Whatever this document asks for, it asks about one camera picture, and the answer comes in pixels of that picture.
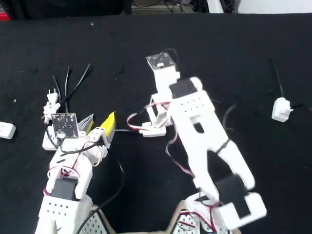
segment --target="black wire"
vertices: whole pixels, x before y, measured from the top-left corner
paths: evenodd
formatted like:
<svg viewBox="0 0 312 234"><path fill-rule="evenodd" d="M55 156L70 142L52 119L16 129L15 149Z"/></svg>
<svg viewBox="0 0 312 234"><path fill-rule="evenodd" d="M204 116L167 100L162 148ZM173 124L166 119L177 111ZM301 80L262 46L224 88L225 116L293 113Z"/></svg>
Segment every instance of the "black wire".
<svg viewBox="0 0 312 234"><path fill-rule="evenodd" d="M58 81L57 81L57 79L55 78L54 75L52 75L52 79L53 79L54 84L55 84L55 86L56 86L56 88L57 88L57 91L58 91L58 100L60 101L60 100L61 100L61 95L60 95L59 83L58 83Z"/></svg>
<svg viewBox="0 0 312 234"><path fill-rule="evenodd" d="M159 0L159 1L155 2L155 3L150 4L150 5L138 6L138 5L136 4L136 2L133 0L133 5L136 6L136 7L138 7L138 8L144 8L144 7L156 6L156 5L157 5L158 3L160 3L161 1L162 1L162 0Z"/></svg>
<svg viewBox="0 0 312 234"><path fill-rule="evenodd" d="M175 67L176 67L176 70L178 71L178 64L179 64L179 54L177 53L176 49L173 49L173 48L167 48L167 49L164 49L159 55L158 55L158 61L156 62L156 64L159 63L161 57L164 56L164 54L168 51L172 51L174 54L175 54L175 58L176 58L176 61L175 61Z"/></svg>
<svg viewBox="0 0 312 234"><path fill-rule="evenodd" d="M76 234L80 234L83 226L88 222L88 220L96 213L98 212L100 209L102 209L104 206L106 206L108 203L110 203L112 200L114 200L119 194L120 194L120 191L122 190L122 187L124 185L124 182L125 182L125 172L122 168L122 165L121 163L118 161L118 159L115 157L118 165L119 165L119 168L121 170L121 173L122 173L122 181L121 181L121 184L117 190L117 192L112 196L110 197L108 200L106 200L105 202L103 202L101 205L99 205L95 210L91 211L88 215L88 217L86 217L86 219L83 221L83 223L80 225L80 227L78 228Z"/></svg>
<svg viewBox="0 0 312 234"><path fill-rule="evenodd" d="M46 131L46 133L47 133L47 135L48 135L48 138L49 138L51 144L57 149L58 146L53 142L53 140L52 140L52 138L51 138L51 136L50 136L50 134L49 134L49 130L48 130L48 125L47 125L47 124L45 124L45 131Z"/></svg>
<svg viewBox="0 0 312 234"><path fill-rule="evenodd" d="M65 79L65 94L64 94L65 96L67 95L67 84L68 84L68 78L69 78L69 71L70 71L70 67L68 66L66 79ZM69 110L68 110L68 100L65 101L65 110L66 110L66 113L69 113Z"/></svg>
<svg viewBox="0 0 312 234"><path fill-rule="evenodd" d="M101 145L101 143L94 143L93 145L90 145L86 148L83 148L81 150L73 150L73 151L63 151L62 150L62 147L61 147L61 151L63 152L63 154L61 154L60 156L65 156L65 155L69 155L69 154L76 154L76 153L81 153L81 152L84 152L84 151L87 151L87 150L90 150L91 148L95 147L95 146L98 146L98 145Z"/></svg>
<svg viewBox="0 0 312 234"><path fill-rule="evenodd" d="M170 7L168 6L168 0L165 0L164 1L164 3L165 3L165 5L166 5L166 7L168 8L168 10L171 12L171 13L173 13L174 11L172 10L172 9L170 9Z"/></svg>
<svg viewBox="0 0 312 234"><path fill-rule="evenodd" d="M215 153L218 155L218 154L221 152L221 150L223 150L225 147L227 147L227 145L228 145L229 142L230 142L230 139L227 139L227 141L224 142L224 143L221 145L220 149L218 149Z"/></svg>
<svg viewBox="0 0 312 234"><path fill-rule="evenodd" d="M223 128L224 128L225 131L226 131L226 120L227 120L227 118L228 118L228 116L229 116L229 113L230 113L233 109L235 109L235 108L236 108L236 105L235 105L235 104L232 105L232 106L230 106L230 107L228 108L228 110L225 112L224 116L223 116L223 119L222 119L222 126L223 126Z"/></svg>
<svg viewBox="0 0 312 234"><path fill-rule="evenodd" d="M81 82L85 79L86 74L87 74L87 72L88 72L90 66L91 66L91 64L89 63L87 69L84 71L84 73L83 73L81 79L79 80L79 82L76 84L76 86L74 87L74 89L73 89L68 95L66 95L66 96L59 102L60 104L62 104L63 102L65 102L65 101L76 91L76 89L80 86Z"/></svg>
<svg viewBox="0 0 312 234"><path fill-rule="evenodd" d="M281 83L281 79L279 78L279 74L278 74L278 71L277 71L277 68L276 68L273 56L271 56L271 62L272 62L273 67L274 67L275 75L276 75L276 78L277 78L277 81L278 81L278 84L279 84L279 89L281 91L281 96L284 97L283 86L282 86L282 83Z"/></svg>

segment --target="cable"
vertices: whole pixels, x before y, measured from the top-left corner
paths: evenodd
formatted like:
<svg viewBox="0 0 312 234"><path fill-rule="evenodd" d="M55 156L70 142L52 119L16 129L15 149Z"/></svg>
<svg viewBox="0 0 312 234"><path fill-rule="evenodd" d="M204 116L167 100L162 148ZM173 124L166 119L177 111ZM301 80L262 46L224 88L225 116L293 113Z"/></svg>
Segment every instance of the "cable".
<svg viewBox="0 0 312 234"><path fill-rule="evenodd" d="M165 152L166 154L171 158L171 160L186 174L189 174L190 176L192 176L193 178L195 177L194 174L192 173L192 171L185 169L178 161L176 161L171 154L169 153L169 146L174 144L177 140L177 130L175 127L175 136L174 138L172 138L171 140L168 141L166 147L165 147Z"/></svg>
<svg viewBox="0 0 312 234"><path fill-rule="evenodd" d="M80 225L80 227L78 228L76 234L80 234L80 231L82 230L83 226L88 222L88 220L96 213L98 212L100 209L102 209L104 206L106 206L108 203L110 203L112 200L114 200L121 192L122 188L123 188L123 185L124 185L124 182L125 182L125 172L122 168L122 165L121 163L118 161L118 159L115 157L118 165L119 165L119 168L121 170L121 173L122 173L122 181L121 181L121 184L118 188L118 190L116 191L116 193L111 196L108 200L106 200L105 202L103 202L101 205L99 205L95 210L91 211L89 213L89 215L86 217L86 219L83 221L83 223Z"/></svg>
<svg viewBox="0 0 312 234"><path fill-rule="evenodd" d="M60 167L61 169L69 170L68 174L69 174L71 171L75 172L76 175L77 175L77 177L78 177L78 180L80 179L80 174L79 174L79 172L78 172L77 170L75 170L75 169L72 168L72 167L61 166L61 165L55 166L55 167L51 167L51 168L48 170L48 173L47 173L48 178L50 178L50 173L51 173L51 171L52 171L53 169L59 168L59 167Z"/></svg>
<svg viewBox="0 0 312 234"><path fill-rule="evenodd" d="M59 83L58 83L58 81L57 81L57 79L55 78L55 76L54 75L52 75L52 79L53 79L53 81L54 81L54 84L55 84L55 86L56 86L56 88L57 88L57 91L58 91L58 100L60 101L61 100L61 93L60 93L60 89L59 89Z"/></svg>
<svg viewBox="0 0 312 234"><path fill-rule="evenodd" d="M180 228L180 229L182 229L182 230L184 230L184 231L187 231L187 232L189 232L190 230L193 230L194 228L195 228L195 226L194 225L192 225L192 224L189 224L189 223L186 223L186 222L183 222L183 221L179 221L178 223L176 223L177 225L178 225L178 227ZM183 227L181 227L180 226L180 224L183 224L183 225L186 225L186 226L189 226L189 227L191 227L191 229L186 229L186 228L183 228Z"/></svg>
<svg viewBox="0 0 312 234"><path fill-rule="evenodd" d="M189 211L181 211L180 215L189 215L189 214L193 214L193 215L197 215L199 218L201 218L201 220L212 230L216 233L216 229L205 219L205 217L203 215L201 215L199 212L189 212Z"/></svg>
<svg viewBox="0 0 312 234"><path fill-rule="evenodd" d="M99 165L99 163L101 162L101 159L102 159L102 149L101 149L101 147L99 145L97 145L97 147L98 147L98 149L100 151L100 155L98 157L97 163L95 165L92 165L93 167L97 167Z"/></svg>
<svg viewBox="0 0 312 234"><path fill-rule="evenodd" d="M133 125L133 124L130 124L130 120L134 117L134 116L137 116L139 114L141 114L144 110L146 110L148 107L152 107L152 106L156 106L156 105L164 105L164 104L169 104L170 102L169 101L163 101L163 102L153 102L153 103L150 103L148 105L146 105L142 110L140 110L139 112L135 112L131 115L128 116L126 122L127 122L127 125L129 128L131 128L132 130L145 130L145 131L149 131L149 130L154 130L155 128L160 128L162 127L168 119L165 120L165 122L163 123L160 123L158 126L151 126L151 128L142 128L141 126L137 126L137 125Z"/></svg>
<svg viewBox="0 0 312 234"><path fill-rule="evenodd" d="M166 7L168 8L168 10L169 10L171 13L173 13L174 11L173 11L172 9L170 9L170 7L168 6L168 3L167 3L167 2L168 2L167 0L164 1Z"/></svg>
<svg viewBox="0 0 312 234"><path fill-rule="evenodd" d="M76 86L74 87L74 89L68 94L66 95L59 103L62 104L63 102L65 102L75 91L76 89L80 86L81 82L85 79L86 77L86 74L90 68L91 64L89 63L88 66L87 66L87 69L84 71L81 79L79 80L79 82L76 84Z"/></svg>
<svg viewBox="0 0 312 234"><path fill-rule="evenodd" d="M65 93L64 93L65 97L67 95L67 84L68 84L68 78L69 78L69 71L70 71L70 67L68 66L66 79L65 79ZM69 113L69 110L68 110L68 100L65 101L65 110L66 110L66 113Z"/></svg>
<svg viewBox="0 0 312 234"><path fill-rule="evenodd" d="M100 145L100 143L94 143L93 145L90 145L90 146L88 146L88 147L86 147L86 148L82 148L81 150L73 150L73 151L63 151L63 150L61 149L62 152L63 152L63 154L60 155L60 156L62 157L62 156L69 155L69 154L81 153L81 152L90 150L91 148L93 148L93 147L95 147L95 146L98 146L98 145Z"/></svg>
<svg viewBox="0 0 312 234"><path fill-rule="evenodd" d="M273 56L271 56L271 62L272 62L272 64L273 64L274 71L275 71L275 75L276 75L276 78L277 78L277 81L278 81L278 84L279 84L279 89L280 89L280 91L281 91L281 96L282 96L282 98L283 98L283 97L284 97L283 86L282 86L281 80L280 80L280 78L279 78L279 74L278 74L278 71L277 71L277 68L276 68L276 65L275 65Z"/></svg>
<svg viewBox="0 0 312 234"><path fill-rule="evenodd" d="M226 120L227 120L227 118L228 118L228 116L229 116L229 113L230 113L233 109L235 109L235 108L236 108L236 105L235 105L235 104L232 105L232 106L230 106L230 107L228 108L228 110L225 112L224 116L223 116L223 119L222 119L222 126L223 126L223 128L224 128L225 131L226 131Z"/></svg>
<svg viewBox="0 0 312 234"><path fill-rule="evenodd" d="M178 71L178 64L179 64L179 54L177 53L176 49L173 49L173 48L167 48L167 49L164 49L158 56L158 60L156 62L156 64L159 63L161 57L164 56L164 54L168 51L172 51L174 54L175 54L175 58L176 58L176 61L175 61L175 67L176 67L176 70Z"/></svg>
<svg viewBox="0 0 312 234"><path fill-rule="evenodd" d="M48 130L48 125L47 124L45 124L45 131L46 131L46 133L48 135L48 139L50 140L51 144L57 149L58 146L53 142L53 140L52 140L52 138L51 138L51 136L49 134L49 130Z"/></svg>
<svg viewBox="0 0 312 234"><path fill-rule="evenodd" d="M133 5L136 6L137 8L144 8L144 7L156 6L156 5L157 5L158 3L160 3L161 1L162 1L162 0L159 0L159 1L155 2L155 3L150 4L150 5L138 6L138 5L136 4L136 2L133 0Z"/></svg>

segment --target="wire bundle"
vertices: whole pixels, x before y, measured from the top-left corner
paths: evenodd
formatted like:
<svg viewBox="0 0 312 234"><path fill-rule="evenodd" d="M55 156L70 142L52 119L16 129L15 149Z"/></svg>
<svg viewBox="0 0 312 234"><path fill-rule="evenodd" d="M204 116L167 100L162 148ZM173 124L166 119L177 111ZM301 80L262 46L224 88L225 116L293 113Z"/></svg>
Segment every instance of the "wire bundle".
<svg viewBox="0 0 312 234"><path fill-rule="evenodd" d="M68 100L69 100L69 98L71 97L71 95L74 94L74 92L75 92L75 91L77 90L77 88L81 85L81 83L83 82L83 80L86 78L90 66L91 66L91 64L89 63L88 66L87 66L87 68L86 68L86 70L84 71L82 77L80 78L79 82L76 84L76 86L74 87L74 89L73 89L69 94L67 94L68 79L69 79L69 76L70 76L70 73L71 73L70 66L68 66L68 68L67 68L67 74L66 74L66 79L65 79L65 97L64 97L63 99L61 98L61 92L60 92L60 88L59 88L59 83L58 83L57 79L55 78L55 76L52 75L52 79L53 79L53 81L54 81L54 83L55 83L55 87L56 87L56 89L57 89L57 91L58 91L58 101L59 101L60 104L62 104L62 103L65 102L66 113L69 113L69 109L68 109ZM58 146L53 142L52 137L51 137L51 135L49 134L49 130L48 130L48 125L47 125L47 124L45 124L45 131L46 131L46 133L47 133L47 135L48 135L48 138L49 138L51 144L57 149Z"/></svg>

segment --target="white wire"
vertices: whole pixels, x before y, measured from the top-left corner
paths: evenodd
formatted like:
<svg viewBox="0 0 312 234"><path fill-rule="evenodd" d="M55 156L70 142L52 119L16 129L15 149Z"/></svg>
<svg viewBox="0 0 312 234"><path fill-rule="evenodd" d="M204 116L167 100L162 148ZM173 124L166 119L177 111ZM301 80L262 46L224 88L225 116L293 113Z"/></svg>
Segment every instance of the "white wire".
<svg viewBox="0 0 312 234"><path fill-rule="evenodd" d="M115 132L131 132L131 129L116 129Z"/></svg>
<svg viewBox="0 0 312 234"><path fill-rule="evenodd" d="M98 157L98 161L97 161L97 164L93 165L93 167L97 167L99 165L99 163L101 162L101 159L102 159L102 149L100 146L97 146L98 149L100 150L100 155Z"/></svg>
<svg viewBox="0 0 312 234"><path fill-rule="evenodd" d="M169 153L169 146L174 144L177 140L177 130L176 130L176 127L175 128L175 137L171 140L168 141L167 145L166 145L166 148L165 148L165 152L166 154L171 158L171 160L183 171L185 172L186 174L189 174L191 175L192 177L194 177L194 174L190 171L190 170L187 170L185 169L178 161L176 161L172 156L171 154Z"/></svg>

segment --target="dark background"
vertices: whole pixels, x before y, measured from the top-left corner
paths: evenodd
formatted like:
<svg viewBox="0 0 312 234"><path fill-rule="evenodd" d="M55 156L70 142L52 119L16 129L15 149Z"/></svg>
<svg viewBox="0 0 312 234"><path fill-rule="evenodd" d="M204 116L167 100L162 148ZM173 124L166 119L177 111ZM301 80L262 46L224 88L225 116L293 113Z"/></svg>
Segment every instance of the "dark background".
<svg viewBox="0 0 312 234"><path fill-rule="evenodd" d="M273 55L287 99L312 105L311 14L183 15L98 17L0 24L0 120L17 127L12 140L0 139L0 226L3 233L32 233L53 153L42 149L42 116L51 75L64 84L70 64L71 90L88 63L93 73L70 101L78 120L95 113L100 125L116 111L117 128L156 92L145 57L167 47L180 57L182 78L198 76L221 119L236 104L227 126L267 207L265 218L243 233L309 231L311 210L312 113L295 110L286 123L271 120L280 97L270 62ZM126 173L121 194L103 211L117 232L165 230L178 202L196 192L191 178L164 153L166 137L118 133L111 153L94 169L88 195L95 204L120 183L118 157ZM181 145L172 147L184 165ZM213 160L210 174L224 170Z"/></svg>

